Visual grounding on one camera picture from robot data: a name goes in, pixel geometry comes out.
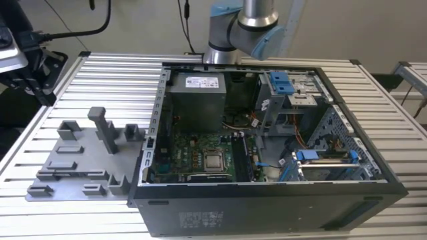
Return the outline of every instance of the aluminum extrusion table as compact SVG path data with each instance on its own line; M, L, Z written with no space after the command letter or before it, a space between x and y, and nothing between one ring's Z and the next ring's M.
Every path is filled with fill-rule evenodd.
M103 106L105 117L116 127L133 123L146 128L161 62L200 61L198 56L111 53L91 53L77 58L54 89L54 106L39 108L0 162L0 237L13 237L13 240L150 239L141 215L136 208L126 207L125 201L26 202L23 196L58 138L55 128L61 121L75 120L79 126L93 127L86 120L87 110L91 106ZM362 66L348 60L286 58L262 62L244 58L242 64L322 69L408 189L408 196L350 232L312 233L306 238L427 239L427 132ZM294 234L192 239L282 238L305 239Z
M401 61L393 69L393 74L400 75L427 98L427 62Z

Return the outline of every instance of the white wall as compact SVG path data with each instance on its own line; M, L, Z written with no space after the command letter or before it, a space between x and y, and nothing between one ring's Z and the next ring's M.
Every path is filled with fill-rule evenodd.
M306 0L290 58L357 59L370 73L427 62L427 0Z

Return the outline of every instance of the label sticker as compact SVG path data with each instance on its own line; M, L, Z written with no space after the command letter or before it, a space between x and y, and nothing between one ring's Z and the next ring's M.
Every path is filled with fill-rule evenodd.
M217 77L189 76L185 78L185 88L217 89L218 87Z
M257 119L253 119L253 121L252 121L252 123L250 123L250 125L252 125L252 127L253 128L256 128L256 126L258 125L258 120Z

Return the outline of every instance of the gray plastic block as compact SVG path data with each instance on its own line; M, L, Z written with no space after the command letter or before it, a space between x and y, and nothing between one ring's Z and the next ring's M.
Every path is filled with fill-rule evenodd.
M107 180L109 174L105 169L91 169L90 172L86 174L86 177L90 180Z
M109 176L107 189L111 195L125 195L129 192L130 184L128 182L126 176L122 175L120 181L116 180L114 176Z
M63 162L53 162L50 161L47 166L45 167L49 170L74 170L77 167L77 163L74 161L63 161Z
M124 126L124 136L128 142L140 141L144 138L145 131L140 134L140 128L137 124L126 124Z
M136 131L136 127L128 127L126 129ZM27 201L128 199L129 180L133 178L144 138L141 137L138 141L128 141L129 135L125 135L125 128L116 128L117 138L111 140L117 147L117 152L116 154L109 154L102 141L98 140L97 131L98 129L93 127L81 128L79 131L71 132L75 141L62 140L61 138L57 140L33 181L34 185L47 185L53 191L49 192L49 195L37 197L27 193L25 196ZM144 134L144 129L137 128L136 135L144 136ZM58 147L74 148L75 146L83 148L81 153L55 152ZM98 184L103 194L86 195L82 191L85 184Z
M37 198L37 197L49 197L53 189L46 184L30 185L26 189L26 193Z
M55 131L62 140L75 141L77 139L73 132L79 132L81 129L75 121L66 120L61 121Z
M86 196L102 196L105 195L105 189L99 184L83 184L81 189Z
M35 174L34 177L39 181L57 181L59 179L58 176L54 175L54 170L39 170Z
M114 154L118 149L114 143L114 133L111 132L113 125L107 125L105 120L105 108L101 106L90 107L86 117L94 122L97 129L97 137L102 141L109 154Z
M82 146L57 146L54 151L58 154L81 154L83 148Z

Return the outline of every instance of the black cable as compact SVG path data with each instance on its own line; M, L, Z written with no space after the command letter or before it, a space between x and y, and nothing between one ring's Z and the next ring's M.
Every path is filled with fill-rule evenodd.
M102 32L109 24L109 20L111 17L111 0L107 0L107 7L106 7L106 17L105 17L105 22L101 25L101 27L98 29L94 30L89 30L89 31L75 31L75 32L63 32L63 33L54 33L54 34L43 34L42 35L42 41L50 41L53 39L62 39L62 38L69 38L69 37L79 37L79 36L89 36L89 35L94 35L98 34L99 32Z
M55 16L58 17L58 20L61 21L61 23L63 24L66 30L71 33L73 31L69 29L69 27L66 26L66 23L63 21L63 19L61 18L58 12L54 10L53 6L50 5L50 3L47 2L47 0L43 0L45 4L49 6L49 8L51 9L53 13L55 14ZM85 44L82 43L82 41L79 40L79 38L75 36L74 37L77 39L77 41L79 42L79 44L82 45L83 49L86 51L89 51L89 49L86 48Z
M402 98L402 100L401 100L400 106L402 106L402 103L404 103L405 100L406 100L406 97L408 97L408 95L409 95L410 90L412 90L412 86L410 86L410 87L408 88L408 90L406 90L406 93L405 93L404 98Z
M186 27L186 37L188 37L188 44L190 46L192 53L194 53L194 49L193 49L193 45L192 45L192 39L189 37L188 18L189 18L189 3L188 3L188 0L185 0L185 4L184 4L184 19L185 19L185 27Z
M421 112L422 107L420 106L414 112L413 118L416 119L416 117L418 116L420 112Z
M181 10L181 2L180 2L180 0L177 0L177 8L178 8L178 19L180 19L181 31L184 33L184 36L185 36L185 39L186 39L186 42L188 42L188 45L189 45L190 52L196 53L194 49L193 49L193 46L192 46L192 43L189 41L189 37L188 37L188 35L185 33L184 20L182 20L182 10Z

